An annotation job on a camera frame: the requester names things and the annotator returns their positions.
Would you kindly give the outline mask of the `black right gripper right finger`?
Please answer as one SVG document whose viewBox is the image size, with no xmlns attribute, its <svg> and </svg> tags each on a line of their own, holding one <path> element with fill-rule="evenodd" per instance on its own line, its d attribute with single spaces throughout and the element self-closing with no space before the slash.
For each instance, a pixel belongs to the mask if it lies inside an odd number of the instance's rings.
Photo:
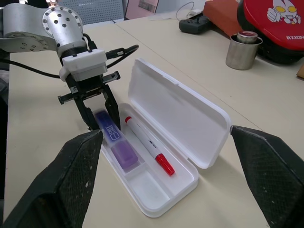
<svg viewBox="0 0 304 228">
<path fill-rule="evenodd" d="M 271 228 L 304 226 L 304 161 L 279 137 L 242 126 L 230 134 L 259 208 Z"/>
</svg>

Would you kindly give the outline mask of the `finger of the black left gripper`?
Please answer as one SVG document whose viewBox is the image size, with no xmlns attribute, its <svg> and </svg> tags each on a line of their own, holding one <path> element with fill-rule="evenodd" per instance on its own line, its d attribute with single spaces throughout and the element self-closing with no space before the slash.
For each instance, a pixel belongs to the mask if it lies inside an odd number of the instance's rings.
<svg viewBox="0 0 304 228">
<path fill-rule="evenodd" d="M 120 130 L 121 129 L 121 122 L 120 122 L 120 116 L 119 116 L 119 109 L 118 109 L 118 104 L 116 102 L 116 99 L 109 87 L 109 85 L 104 85 L 103 87 L 103 95 L 105 98 L 105 107 L 110 115 L 111 119 L 117 126 L 117 128 Z"/>
<path fill-rule="evenodd" d="M 75 98 L 75 104 L 80 112 L 80 115 L 81 115 L 83 121 L 88 126 L 88 129 L 91 131 L 99 130 L 100 128 L 95 120 L 95 117 L 94 117 L 91 109 L 85 106 L 83 100 L 80 97 L 77 96 Z"/>
</svg>

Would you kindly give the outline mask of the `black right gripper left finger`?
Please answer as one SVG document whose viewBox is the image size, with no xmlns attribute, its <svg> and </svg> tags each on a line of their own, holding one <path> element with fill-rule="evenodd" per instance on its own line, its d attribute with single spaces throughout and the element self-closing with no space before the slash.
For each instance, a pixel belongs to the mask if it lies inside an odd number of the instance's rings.
<svg viewBox="0 0 304 228">
<path fill-rule="evenodd" d="M 80 228 L 92 197 L 103 142 L 100 130 L 67 141 L 33 180 L 4 228 Z"/>
</svg>

